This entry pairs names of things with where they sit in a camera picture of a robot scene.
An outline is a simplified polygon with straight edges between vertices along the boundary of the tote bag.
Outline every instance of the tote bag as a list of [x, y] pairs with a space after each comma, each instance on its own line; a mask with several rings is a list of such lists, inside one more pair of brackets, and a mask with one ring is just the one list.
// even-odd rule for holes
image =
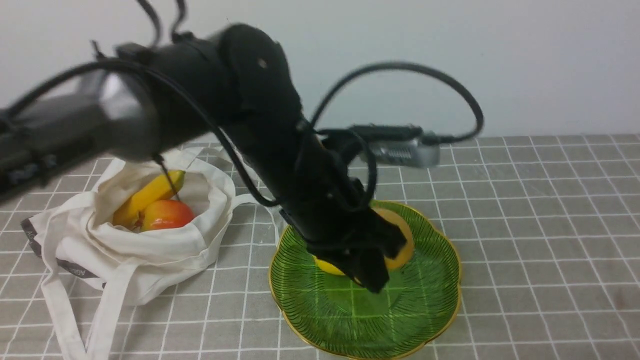
[[[42, 293], [65, 360], [108, 360], [122, 307], [144, 305], [213, 264], [233, 209], [255, 203], [250, 194], [236, 195], [228, 174], [196, 158], [201, 150], [163, 154], [168, 169], [186, 171], [179, 197], [196, 217], [184, 227], [135, 233], [111, 224], [121, 204], [162, 174], [158, 164], [122, 160], [109, 164], [92, 191], [23, 221], [31, 248], [50, 271]], [[209, 156], [229, 161], [221, 148], [209, 151]], [[256, 180], [255, 172], [245, 167]], [[61, 267], [102, 290], [86, 345], [59, 276]]]

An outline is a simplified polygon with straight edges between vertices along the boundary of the red apple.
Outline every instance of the red apple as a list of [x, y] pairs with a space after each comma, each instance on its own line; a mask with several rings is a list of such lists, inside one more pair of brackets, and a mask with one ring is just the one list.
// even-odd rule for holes
[[177, 200], [158, 200], [142, 213], [140, 231], [173, 229], [190, 223], [195, 215], [189, 206]]

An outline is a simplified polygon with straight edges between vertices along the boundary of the gold plate rim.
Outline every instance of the gold plate rim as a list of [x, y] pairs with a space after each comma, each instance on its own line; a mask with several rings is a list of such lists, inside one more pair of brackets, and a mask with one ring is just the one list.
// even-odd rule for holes
[[[447, 241], [447, 243], [449, 244], [449, 246], [451, 246], [451, 248], [453, 249], [453, 252], [456, 255], [456, 259], [458, 261], [458, 283], [457, 283], [457, 289], [458, 289], [458, 303], [456, 304], [456, 309], [454, 309], [453, 314], [451, 316], [451, 319], [449, 319], [449, 322], [447, 322], [446, 325], [444, 325], [442, 327], [442, 329], [435, 334], [434, 336], [432, 336], [430, 339], [427, 339], [426, 341], [423, 341], [420, 345], [418, 345], [417, 347], [415, 347], [412, 350], [409, 350], [407, 352], [405, 352], [404, 354], [392, 357], [388, 360], [400, 360], [404, 357], [410, 356], [416, 352], [418, 352], [420, 349], [422, 349], [423, 347], [425, 347], [428, 343], [432, 342], [433, 340], [437, 339], [437, 337], [439, 337], [440, 335], [442, 335], [443, 332], [445, 332], [450, 326], [451, 324], [453, 324], [453, 321], [458, 317], [458, 312], [460, 311], [460, 306], [462, 304], [462, 262], [460, 260], [460, 253], [458, 252], [458, 249], [456, 248], [455, 245], [453, 245], [453, 242], [451, 242], [451, 240], [445, 235], [443, 234], [440, 230], [438, 230], [437, 227], [435, 227], [433, 225], [433, 223], [427, 218], [425, 217], [420, 211], [418, 211], [417, 209], [406, 205], [406, 204], [401, 204], [400, 202], [396, 202], [396, 201], [386, 201], [386, 200], [377, 200], [378, 202], [386, 202], [389, 204], [394, 204], [394, 205], [398, 205], [398, 206], [402, 206], [404, 208], [413, 210], [414, 212], [416, 212], [418, 215], [420, 215], [422, 217], [422, 219], [424, 221], [426, 221], [432, 228], [433, 230], [440, 235], [444, 240]], [[271, 269], [273, 267], [273, 263], [276, 259], [276, 255], [278, 255], [278, 251], [280, 251], [280, 244], [282, 242], [282, 238], [284, 237], [284, 234], [287, 232], [288, 228], [290, 227], [290, 225], [287, 225], [287, 227], [285, 227], [285, 229], [282, 231], [282, 234], [280, 235], [280, 239], [278, 241], [278, 243], [276, 244], [276, 251], [273, 254], [273, 257], [271, 258], [271, 262], [269, 264], [269, 272], [268, 272], [268, 282], [269, 282], [269, 291], [271, 292], [271, 297], [273, 298], [273, 301], [276, 303], [276, 306], [278, 306], [278, 309], [280, 310], [280, 312], [282, 313], [282, 318], [285, 320], [285, 322], [287, 323], [287, 325], [289, 326], [289, 328], [293, 331], [293, 333], [295, 333], [295, 335], [297, 335], [297, 337], [300, 338], [300, 340], [304, 341], [305, 343], [309, 344], [310, 346], [326, 352], [328, 354], [331, 355], [335, 355], [335, 356], [341, 356], [341, 357], [345, 357], [347, 359], [351, 359], [351, 360], [372, 360], [372, 359], [366, 359], [366, 358], [361, 358], [361, 357], [349, 357], [348, 355], [345, 354], [338, 354], [336, 352], [332, 352], [330, 350], [327, 350], [323, 347], [321, 347], [320, 345], [317, 345], [315, 343], [313, 343], [313, 341], [307, 339], [304, 335], [302, 335], [300, 333], [300, 331], [298, 331], [295, 326], [293, 326], [293, 324], [291, 323], [291, 321], [289, 320], [289, 317], [287, 316], [287, 314], [285, 313], [285, 311], [282, 309], [282, 306], [280, 306], [280, 304], [278, 303], [276, 296], [274, 294], [273, 291], [273, 283], [271, 282]]]

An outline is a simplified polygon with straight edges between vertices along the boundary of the green glass plate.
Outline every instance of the green glass plate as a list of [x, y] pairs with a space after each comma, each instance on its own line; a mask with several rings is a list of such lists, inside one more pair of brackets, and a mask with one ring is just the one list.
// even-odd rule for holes
[[411, 227], [415, 252], [380, 294], [316, 267], [303, 240], [284, 231], [269, 287], [291, 329], [325, 352], [351, 359], [399, 359], [443, 333], [460, 308], [460, 257], [453, 244], [408, 206], [374, 201]]

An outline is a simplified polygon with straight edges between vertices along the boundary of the black robotic arm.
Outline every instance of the black robotic arm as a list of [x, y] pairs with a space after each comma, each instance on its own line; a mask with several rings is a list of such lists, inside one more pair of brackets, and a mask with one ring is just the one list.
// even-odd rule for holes
[[[307, 120], [282, 47], [246, 24], [206, 39], [174, 33], [173, 44], [160, 48], [124, 44], [116, 54], [60, 74], [2, 111], [0, 202], [104, 152], [127, 161], [157, 160], [212, 131], [252, 195], [262, 205], [281, 206], [311, 254], [377, 293], [388, 281], [384, 256], [394, 258], [406, 239], [369, 206], [376, 161], [435, 166], [441, 143], [473, 137], [483, 126], [480, 107], [461, 84], [437, 70], [401, 62], [350, 73]], [[346, 83], [377, 70], [409, 70], [442, 80], [471, 105], [476, 129], [458, 137], [412, 126], [314, 129]], [[75, 76], [81, 77], [75, 93], [38, 100]], [[274, 199], [258, 192], [231, 143]], [[370, 170], [366, 188], [348, 175], [358, 154]]]

